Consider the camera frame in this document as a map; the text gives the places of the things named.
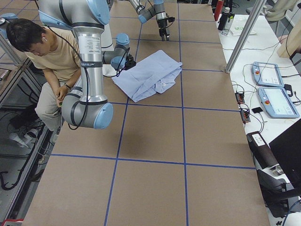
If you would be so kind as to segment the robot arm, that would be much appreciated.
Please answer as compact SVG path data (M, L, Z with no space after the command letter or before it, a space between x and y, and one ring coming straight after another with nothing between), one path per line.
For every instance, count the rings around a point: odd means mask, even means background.
M138 19L142 24L155 17L158 24L159 35L162 41L169 41L169 26L173 24L175 17L167 14L164 0L154 0L153 3L150 3L149 8L143 6L139 0L129 0L129 2L136 10Z
M113 117L113 105L103 92L103 65L110 64L119 76L136 65L129 54L129 37L120 33L113 51L102 52L101 35L109 23L105 0L40 0L40 20L46 26L71 30L79 49L81 78L62 103L62 117L70 129L105 129Z

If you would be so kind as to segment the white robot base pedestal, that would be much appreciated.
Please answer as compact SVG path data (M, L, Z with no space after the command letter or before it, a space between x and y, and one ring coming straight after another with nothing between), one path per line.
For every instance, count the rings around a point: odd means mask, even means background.
M114 45L111 36L110 25L106 24L104 26L104 32L101 34L101 48L102 51L113 51Z

